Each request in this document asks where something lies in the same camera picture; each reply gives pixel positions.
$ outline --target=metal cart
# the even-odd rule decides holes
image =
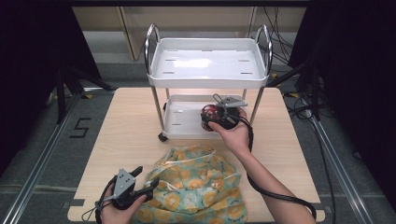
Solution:
[[[156,35],[157,46],[149,57],[150,37]],[[265,52],[262,58],[259,39],[265,33]],[[213,103],[212,95],[170,95],[169,89],[240,89],[245,100],[248,89],[260,89],[250,123],[256,116],[272,62],[272,42],[265,25],[255,39],[250,38],[160,38],[158,27],[152,23],[145,42],[145,63],[162,132],[161,141],[171,139],[213,139],[200,126],[201,108]],[[157,88],[166,90],[167,103],[160,107]]]

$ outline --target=cart handle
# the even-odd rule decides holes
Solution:
[[[150,27],[148,28],[148,33],[146,34],[146,41],[145,41],[145,64],[146,64],[146,70],[149,75],[152,75],[151,65],[150,65],[150,61],[149,61],[149,38],[151,37],[153,30],[157,37],[157,43],[161,42],[160,32],[158,31],[158,27],[155,23],[152,23],[150,25]]]
[[[256,34],[255,41],[257,44],[259,44],[260,34],[262,33],[262,30],[264,30],[265,38],[267,39],[268,59],[265,61],[265,68],[267,69],[267,76],[269,76],[270,70],[271,70],[271,65],[272,65],[272,59],[273,59],[273,47],[272,47],[271,36],[269,35],[268,29],[264,24],[259,27],[259,30],[257,31],[257,34]]]

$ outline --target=black cable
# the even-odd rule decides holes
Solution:
[[[274,72],[279,72],[279,73],[287,73],[287,72],[289,72],[289,71],[284,71],[284,70],[277,70],[277,69],[274,69],[274,68],[271,68],[270,69],[271,71],[274,71]]]
[[[271,37],[271,39],[273,39],[273,40],[279,42],[280,49],[281,49],[283,55],[285,55],[285,57],[282,57],[283,60],[280,60],[280,61],[281,61],[282,63],[289,64],[290,54],[289,54],[288,50],[286,49],[286,47],[289,47],[289,48],[292,49],[292,48],[293,48],[293,45],[290,44],[288,41],[286,41],[286,40],[282,37],[282,35],[279,33],[278,20],[277,20],[279,7],[275,7],[275,21],[274,21],[274,23],[273,23],[272,20],[270,19],[269,15],[268,15],[268,12],[267,12],[267,10],[266,10],[266,7],[264,7],[263,9],[264,9],[264,12],[265,12],[265,15],[266,15],[268,21],[269,21],[270,24],[271,24],[272,32],[271,32],[271,34],[270,34],[270,37]]]
[[[88,210],[88,211],[85,212],[84,214],[82,214],[82,215],[81,215],[81,220],[83,220],[83,221],[89,221],[90,218],[91,218],[91,215],[92,215],[93,211],[95,211],[96,223],[102,224],[102,219],[101,219],[101,217],[100,217],[100,214],[101,214],[103,208],[105,208],[106,206],[110,205],[110,203],[108,203],[107,205],[102,206],[102,204],[103,204],[103,199],[105,198],[105,194],[106,194],[108,188],[110,188],[110,185],[113,184],[113,183],[115,183],[116,180],[117,180],[117,176],[115,175],[110,181],[108,181],[108,183],[107,183],[105,189],[104,189],[103,192],[102,192],[102,195],[101,195],[99,201],[95,202],[95,207],[94,207],[93,209]],[[85,219],[84,217],[85,217],[88,213],[90,213],[90,215],[88,216],[87,219]]]
[[[289,106],[286,106],[286,108],[288,109],[289,113],[293,113],[291,116],[296,116],[297,114],[301,113],[302,111],[305,111],[306,109],[309,108],[309,105],[304,105],[304,106],[300,106],[298,108],[290,108]]]
[[[250,35],[252,24],[253,24],[253,17],[250,18],[250,24],[249,24],[249,26],[248,26],[247,36]]]
[[[262,49],[262,50],[264,50],[265,52],[268,51],[267,47],[263,47],[261,44],[259,44],[259,48]],[[275,52],[273,52],[273,56],[274,56],[275,58],[277,58],[278,60],[280,60],[282,63],[285,63],[285,64],[288,63],[288,62],[287,62],[288,59],[286,59],[286,58],[284,58],[284,57],[278,55],[278,54],[275,53]]]
[[[247,119],[242,118],[242,117],[236,117],[233,115],[229,115],[231,118],[233,119],[239,119],[240,121],[242,121],[246,126],[247,126],[247,130],[248,130],[248,149],[251,150],[253,149],[253,128],[251,127],[250,123],[248,122]],[[250,183],[251,187],[253,187],[255,190],[257,190],[259,193],[271,197],[271,198],[275,198],[275,199],[279,199],[279,200],[283,200],[283,201],[287,201],[287,202],[291,202],[291,203],[298,203],[301,204],[305,207],[307,207],[312,214],[312,217],[316,220],[317,219],[317,210],[315,209],[315,207],[302,199],[296,198],[296,197],[292,197],[292,196],[288,196],[288,195],[282,195],[282,194],[277,194],[277,193],[273,193],[271,191],[265,190],[260,188],[249,176],[249,174],[247,174],[247,180]]]
[[[308,104],[308,105],[305,105],[305,106],[301,106],[299,108],[306,107],[306,109],[308,109],[310,106],[311,105]],[[312,127],[314,128],[315,136],[316,136],[316,138],[318,140],[318,145],[319,145],[319,148],[320,148],[320,155],[321,155],[321,158],[323,160],[324,171],[325,171],[325,174],[326,174],[326,178],[327,178],[327,181],[328,181],[328,184],[329,184],[330,194],[331,194],[331,197],[332,197],[332,210],[333,210],[332,211],[332,223],[335,224],[336,223],[336,214],[335,214],[336,209],[335,209],[334,192],[333,192],[333,188],[332,188],[332,181],[330,179],[329,170],[328,170],[328,167],[327,167],[328,165],[327,165],[326,158],[325,158],[325,155],[324,155],[323,145],[322,145],[322,143],[320,141],[320,137],[318,135],[318,129],[315,126],[314,122],[311,120],[312,114],[311,114],[311,116],[307,117],[307,116],[305,116],[303,114],[300,114],[300,112],[298,112],[298,116],[297,117],[308,120],[311,123]]]

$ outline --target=hand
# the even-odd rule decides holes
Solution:
[[[246,118],[247,113],[242,108],[238,107],[239,117]],[[232,129],[226,130],[219,124],[209,121],[209,126],[221,135],[225,146],[235,153],[246,153],[248,149],[248,127],[243,122],[239,123]]]
[[[114,188],[114,184],[110,185],[106,191],[105,197],[111,195],[111,190]],[[109,201],[104,202],[104,208],[102,210],[101,218],[103,224],[130,224],[131,218],[137,209],[146,200],[147,196],[142,195],[126,210],[119,210],[113,206]]]

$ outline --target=floral fabric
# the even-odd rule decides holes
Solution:
[[[174,147],[146,175],[156,177],[154,196],[132,223],[245,223],[240,174],[211,147]]]

